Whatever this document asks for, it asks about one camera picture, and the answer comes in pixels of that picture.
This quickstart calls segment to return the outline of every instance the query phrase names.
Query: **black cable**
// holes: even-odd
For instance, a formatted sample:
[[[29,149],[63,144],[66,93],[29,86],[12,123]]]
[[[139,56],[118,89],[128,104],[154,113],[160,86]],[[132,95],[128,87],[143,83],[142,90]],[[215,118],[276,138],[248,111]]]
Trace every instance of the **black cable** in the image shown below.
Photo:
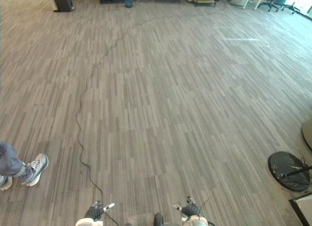
[[[222,9],[222,10],[224,10],[224,9],[226,8],[226,3],[225,3],[225,2],[221,2],[221,3],[224,4],[224,7],[223,7],[223,9]],[[189,15],[189,14],[178,15],[178,14],[173,14],[173,15],[170,15],[170,16],[164,15],[164,16],[161,16],[161,17],[153,17],[153,18],[148,19],[148,20],[145,20],[145,21],[143,21],[143,22],[141,22],[141,23],[135,23],[133,26],[128,27],[127,31],[124,32],[124,33],[121,35],[121,37],[118,38],[118,39],[115,41],[115,44],[114,44],[114,45],[111,45],[111,46],[106,50],[106,53],[104,54],[103,57],[107,57],[107,55],[109,54],[110,50],[113,49],[113,48],[115,48],[115,47],[117,46],[118,42],[121,41],[121,40],[123,40],[123,39],[125,38],[125,36],[129,33],[130,29],[134,29],[134,28],[136,28],[136,27],[138,27],[138,26],[142,26],[142,25],[144,25],[145,23],[152,22],[152,21],[154,21],[154,20],[161,20],[161,19],[164,19],[164,18],[170,19],[170,18],[172,18],[172,17],[174,17],[174,16],[177,16],[177,17],[179,17],[179,18],[184,17],[184,16],[197,17],[197,16],[207,16],[207,15],[211,15],[211,14],[214,14],[214,13],[217,13],[217,12],[206,13],[206,14],[203,14],[203,15],[202,15],[202,14],[195,14],[195,15]],[[103,191],[102,191],[102,189],[101,189],[100,187],[98,187],[97,184],[95,184],[94,181],[92,180],[92,177],[91,177],[91,167],[90,167],[90,165],[88,165],[87,163],[85,163],[85,162],[82,160],[82,158],[81,158],[81,157],[82,157],[82,154],[83,154],[83,152],[84,152],[84,150],[85,150],[85,147],[84,147],[84,145],[82,144],[82,142],[80,141],[80,133],[81,133],[82,129],[81,129],[81,125],[80,125],[79,120],[78,120],[78,114],[81,113],[81,109],[82,109],[82,98],[83,98],[83,96],[85,95],[86,91],[88,90],[88,81],[94,76],[95,69],[96,69],[97,67],[99,67],[100,64],[101,64],[101,62],[99,62],[98,64],[96,64],[96,65],[93,67],[92,73],[91,73],[91,75],[88,77],[88,79],[87,79],[87,81],[86,81],[85,89],[83,90],[83,92],[81,93],[80,98],[79,98],[79,109],[78,109],[78,111],[77,111],[77,113],[76,113],[75,118],[76,118],[76,123],[77,123],[77,125],[78,125],[78,127],[79,127],[79,132],[78,132],[78,134],[77,134],[77,141],[78,141],[79,145],[80,145],[81,148],[82,148],[81,153],[80,153],[80,155],[79,155],[79,161],[80,161],[84,166],[86,166],[86,167],[88,168],[89,179],[90,179],[91,183],[93,184],[93,186],[96,187],[96,188],[100,191],[102,203],[104,203],[104,198],[103,198]],[[119,226],[119,224],[118,224],[109,214],[107,214],[107,213],[105,213],[105,214],[106,214],[112,221],[114,221],[114,223],[115,223],[116,225]]]
[[[304,157],[301,158],[301,162],[303,164],[303,167],[308,167],[308,165],[306,165],[306,160]],[[310,179],[312,179],[312,175],[311,175],[310,171],[308,171],[308,174],[310,176]]]
[[[284,183],[297,183],[297,184],[300,184],[300,185],[312,185],[312,183],[303,183],[303,182],[299,182],[299,181],[284,181]]]
[[[107,215],[112,221],[114,221],[114,223],[118,226],[120,226],[120,224],[117,223],[116,220],[113,219],[113,217],[111,217],[109,214],[107,214],[106,212],[104,213],[105,215]]]
[[[200,209],[199,209],[199,211],[198,211],[198,217],[199,217],[199,214],[200,214],[201,209],[202,209],[203,206],[206,204],[206,202],[208,202],[208,200],[211,199],[211,197],[212,197],[212,196],[210,196],[210,197],[203,203],[203,205],[201,205],[201,207],[200,207]]]
[[[215,226],[215,224],[213,222],[208,221],[209,225]]]

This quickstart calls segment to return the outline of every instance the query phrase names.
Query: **floor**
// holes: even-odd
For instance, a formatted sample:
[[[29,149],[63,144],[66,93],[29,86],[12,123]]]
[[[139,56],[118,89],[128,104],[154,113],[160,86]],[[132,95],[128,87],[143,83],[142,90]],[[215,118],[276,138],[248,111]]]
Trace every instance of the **floor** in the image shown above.
[[[1,0],[0,136],[50,164],[34,187],[0,193],[2,225],[75,225],[101,198],[121,225],[180,222],[191,195],[216,226],[299,226],[268,157],[312,163],[312,22],[147,0],[127,9],[73,0]],[[81,133],[76,123],[81,125]],[[114,222],[103,217],[105,226]]]

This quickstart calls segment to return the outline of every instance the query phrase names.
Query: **office chair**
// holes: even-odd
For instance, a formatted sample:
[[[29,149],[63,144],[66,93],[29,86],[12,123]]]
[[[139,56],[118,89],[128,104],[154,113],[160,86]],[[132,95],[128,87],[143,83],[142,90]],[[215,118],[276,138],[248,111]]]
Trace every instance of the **office chair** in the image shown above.
[[[294,6],[296,1],[294,1],[291,5],[282,5],[282,11],[285,9],[285,8],[289,8],[292,10],[292,15],[297,11],[297,12],[300,12],[300,9],[296,8]]]
[[[269,9],[268,9],[268,12],[270,12],[272,10],[272,8],[274,7],[276,10],[276,12],[279,10],[279,7],[277,7],[274,3],[275,3],[276,0],[266,0],[264,2],[261,2],[258,6],[258,8],[261,6],[261,5],[268,5]]]

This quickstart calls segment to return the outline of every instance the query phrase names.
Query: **sneaker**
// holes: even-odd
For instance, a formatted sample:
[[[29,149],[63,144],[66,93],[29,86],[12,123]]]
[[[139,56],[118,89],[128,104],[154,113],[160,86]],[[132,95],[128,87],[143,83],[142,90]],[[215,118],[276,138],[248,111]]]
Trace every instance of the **sneaker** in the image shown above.
[[[12,186],[12,177],[10,176],[0,176],[0,189],[1,191],[7,190]]]
[[[38,183],[44,169],[49,165],[49,159],[46,154],[39,154],[31,163],[28,164],[33,170],[33,175],[25,180],[22,185],[34,186]]]

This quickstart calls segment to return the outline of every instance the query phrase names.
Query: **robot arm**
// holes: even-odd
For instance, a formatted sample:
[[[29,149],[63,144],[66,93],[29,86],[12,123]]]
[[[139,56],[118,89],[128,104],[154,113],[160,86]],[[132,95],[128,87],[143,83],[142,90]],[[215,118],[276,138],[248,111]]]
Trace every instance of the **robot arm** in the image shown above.
[[[198,215],[199,214],[199,208],[194,201],[193,198],[190,196],[187,196],[186,202],[188,203],[187,206],[181,207],[177,204],[173,204],[172,207],[173,209],[181,211],[183,214],[185,214],[188,218],[191,217],[192,215]]]
[[[103,226],[103,221],[98,221],[101,219],[102,214],[114,207],[114,203],[108,206],[102,206],[100,200],[96,201],[86,212],[85,218],[78,220],[76,226]]]

